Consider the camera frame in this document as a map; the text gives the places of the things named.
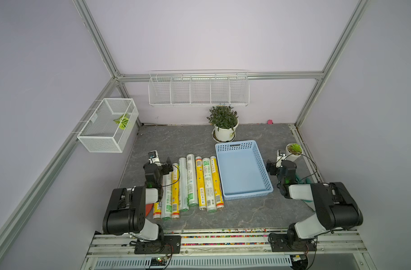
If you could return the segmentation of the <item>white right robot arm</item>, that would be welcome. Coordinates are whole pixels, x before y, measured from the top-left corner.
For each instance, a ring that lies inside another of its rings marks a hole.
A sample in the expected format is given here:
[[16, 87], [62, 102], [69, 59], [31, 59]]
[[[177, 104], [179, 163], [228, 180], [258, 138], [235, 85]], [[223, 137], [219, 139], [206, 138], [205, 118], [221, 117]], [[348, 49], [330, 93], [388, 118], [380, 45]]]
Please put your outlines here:
[[362, 225], [362, 211], [343, 183], [300, 184], [296, 181], [296, 164], [289, 160], [283, 160], [280, 167], [267, 161], [266, 170], [277, 177], [277, 188], [283, 197], [314, 203], [315, 213], [312, 216], [288, 227], [285, 237], [288, 245]]

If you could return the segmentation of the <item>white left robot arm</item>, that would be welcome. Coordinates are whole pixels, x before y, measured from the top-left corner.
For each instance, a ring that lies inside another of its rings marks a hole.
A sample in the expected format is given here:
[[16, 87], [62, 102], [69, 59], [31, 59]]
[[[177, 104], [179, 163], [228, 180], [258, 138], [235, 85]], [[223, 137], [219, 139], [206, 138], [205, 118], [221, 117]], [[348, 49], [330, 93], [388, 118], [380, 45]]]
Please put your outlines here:
[[167, 163], [144, 165], [145, 184], [132, 189], [118, 188], [112, 191], [103, 219], [103, 233], [107, 235], [132, 234], [142, 241], [162, 243], [163, 229], [146, 219], [146, 206], [159, 203], [163, 198], [163, 176], [173, 172]]

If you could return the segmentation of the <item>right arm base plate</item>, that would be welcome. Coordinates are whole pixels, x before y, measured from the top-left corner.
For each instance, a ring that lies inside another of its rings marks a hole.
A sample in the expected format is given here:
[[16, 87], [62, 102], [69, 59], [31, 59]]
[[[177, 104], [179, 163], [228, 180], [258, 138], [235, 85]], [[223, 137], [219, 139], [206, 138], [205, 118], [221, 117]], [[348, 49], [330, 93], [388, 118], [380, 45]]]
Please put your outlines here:
[[290, 238], [285, 234], [270, 233], [267, 241], [270, 243], [272, 252], [315, 252], [317, 246], [314, 239], [302, 240], [297, 237]]

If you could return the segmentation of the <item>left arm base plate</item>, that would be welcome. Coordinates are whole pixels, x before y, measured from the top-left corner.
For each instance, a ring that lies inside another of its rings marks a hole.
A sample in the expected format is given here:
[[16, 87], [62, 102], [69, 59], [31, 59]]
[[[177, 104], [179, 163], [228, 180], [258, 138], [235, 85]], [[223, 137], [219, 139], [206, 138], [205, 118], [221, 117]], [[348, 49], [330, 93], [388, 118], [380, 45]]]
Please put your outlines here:
[[134, 253], [141, 254], [179, 254], [181, 250], [181, 236], [164, 235], [161, 240], [136, 241]]

